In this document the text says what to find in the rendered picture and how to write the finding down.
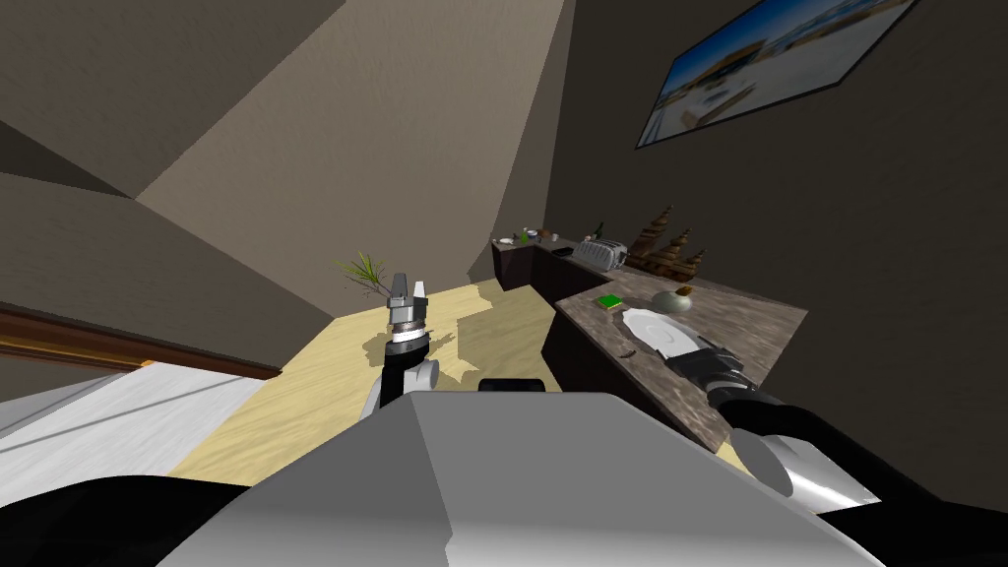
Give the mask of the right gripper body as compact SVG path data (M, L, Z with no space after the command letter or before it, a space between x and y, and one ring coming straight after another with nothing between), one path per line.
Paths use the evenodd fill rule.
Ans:
M743 364L728 350L710 346L667 358L664 365L695 386L729 382L745 386Z

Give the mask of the green spiky plant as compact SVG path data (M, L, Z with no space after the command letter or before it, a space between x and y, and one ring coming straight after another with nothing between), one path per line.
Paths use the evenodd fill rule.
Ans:
M385 268L382 261L375 261L364 252L356 252L356 259L347 262L336 261L344 277L363 288L366 295L378 295L385 299L391 296L385 284Z

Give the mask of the white plate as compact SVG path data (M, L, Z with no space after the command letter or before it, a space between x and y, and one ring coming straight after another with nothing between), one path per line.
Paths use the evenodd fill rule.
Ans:
M622 313L622 320L631 334L663 358L704 348L694 330L664 314L631 308Z

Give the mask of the dark cabinet with small items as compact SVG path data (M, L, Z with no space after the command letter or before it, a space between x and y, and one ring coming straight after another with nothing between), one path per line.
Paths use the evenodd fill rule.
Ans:
M504 291L531 282L535 249L558 241L548 229L524 228L510 236L490 240L494 276Z

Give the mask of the brown pagoda statue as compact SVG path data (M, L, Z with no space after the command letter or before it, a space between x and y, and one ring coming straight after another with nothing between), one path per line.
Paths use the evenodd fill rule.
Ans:
M689 284L697 277L699 266L706 252L700 250L691 256L682 255L683 248L688 243L690 228L684 229L678 236L658 248L659 240L664 235L672 206L666 207L660 215L645 227L628 249L625 265L643 273L678 284Z

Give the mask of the silver toaster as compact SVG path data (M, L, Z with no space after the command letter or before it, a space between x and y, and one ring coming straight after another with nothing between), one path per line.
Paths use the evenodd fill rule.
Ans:
M574 248L573 257L593 266L600 272L621 268L627 258L627 247L606 239L583 240Z

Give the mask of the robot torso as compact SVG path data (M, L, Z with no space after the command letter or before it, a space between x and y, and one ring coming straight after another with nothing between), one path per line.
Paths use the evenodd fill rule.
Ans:
M884 567L622 400L416 392L213 516L157 567Z

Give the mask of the framed beach picture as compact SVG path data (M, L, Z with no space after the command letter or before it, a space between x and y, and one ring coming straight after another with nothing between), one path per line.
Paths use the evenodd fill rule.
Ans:
M637 146L832 87L917 2L759 0L672 60Z

